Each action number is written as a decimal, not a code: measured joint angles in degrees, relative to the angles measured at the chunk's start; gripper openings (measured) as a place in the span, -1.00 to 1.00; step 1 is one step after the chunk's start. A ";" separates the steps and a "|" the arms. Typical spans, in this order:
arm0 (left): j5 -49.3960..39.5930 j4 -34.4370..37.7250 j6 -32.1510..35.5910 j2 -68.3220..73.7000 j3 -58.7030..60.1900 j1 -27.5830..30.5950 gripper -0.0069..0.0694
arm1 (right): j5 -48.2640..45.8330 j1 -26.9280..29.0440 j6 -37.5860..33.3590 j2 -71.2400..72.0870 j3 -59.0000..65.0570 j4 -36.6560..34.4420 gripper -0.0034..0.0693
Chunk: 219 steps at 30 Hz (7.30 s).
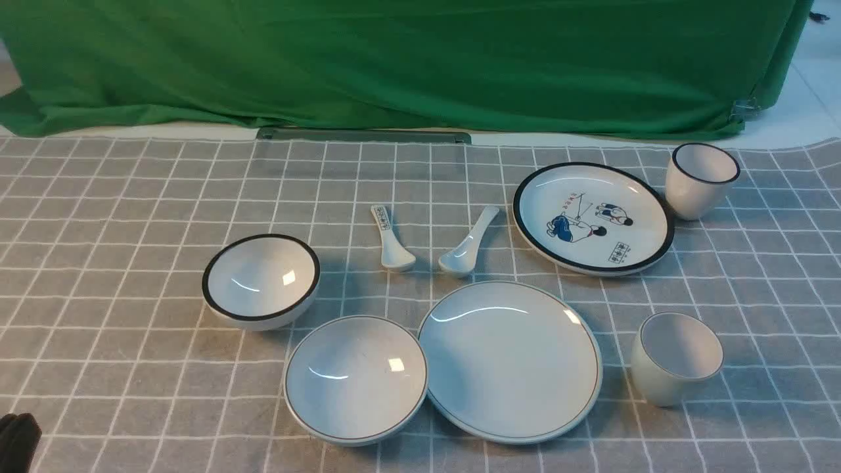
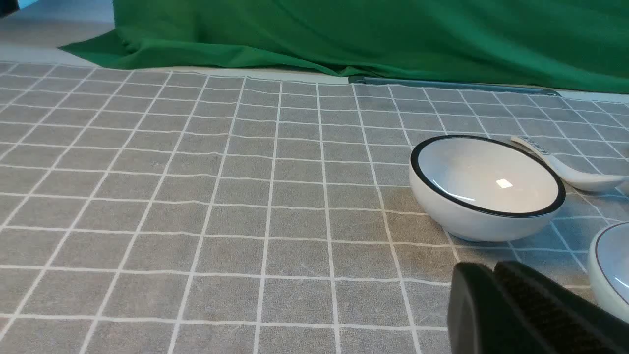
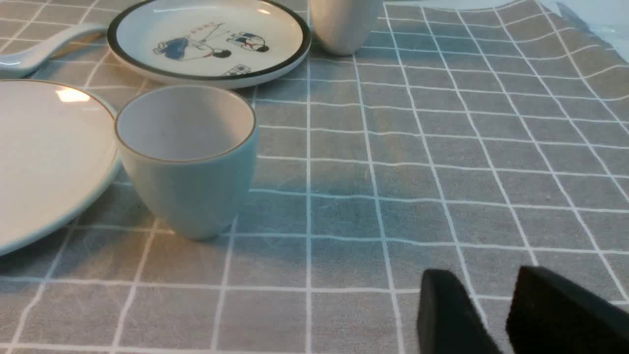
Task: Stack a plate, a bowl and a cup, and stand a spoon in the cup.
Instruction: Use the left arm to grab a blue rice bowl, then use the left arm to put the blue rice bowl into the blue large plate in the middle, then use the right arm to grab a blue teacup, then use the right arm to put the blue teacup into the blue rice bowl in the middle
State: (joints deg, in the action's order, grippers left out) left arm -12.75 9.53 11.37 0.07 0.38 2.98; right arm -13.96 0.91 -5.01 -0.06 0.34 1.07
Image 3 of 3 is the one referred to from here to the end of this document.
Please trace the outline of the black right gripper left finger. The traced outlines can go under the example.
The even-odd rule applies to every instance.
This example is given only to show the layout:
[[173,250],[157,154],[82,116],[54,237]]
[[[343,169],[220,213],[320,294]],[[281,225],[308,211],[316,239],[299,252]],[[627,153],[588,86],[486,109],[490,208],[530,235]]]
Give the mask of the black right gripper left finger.
[[461,281],[449,270],[423,271],[416,320],[421,354],[500,354]]

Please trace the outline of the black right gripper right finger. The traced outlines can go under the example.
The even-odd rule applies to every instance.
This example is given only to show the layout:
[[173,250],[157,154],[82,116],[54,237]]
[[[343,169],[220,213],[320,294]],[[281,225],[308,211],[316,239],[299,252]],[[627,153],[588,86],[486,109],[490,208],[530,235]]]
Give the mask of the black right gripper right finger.
[[522,266],[506,320],[515,354],[626,354],[627,312],[541,266]]

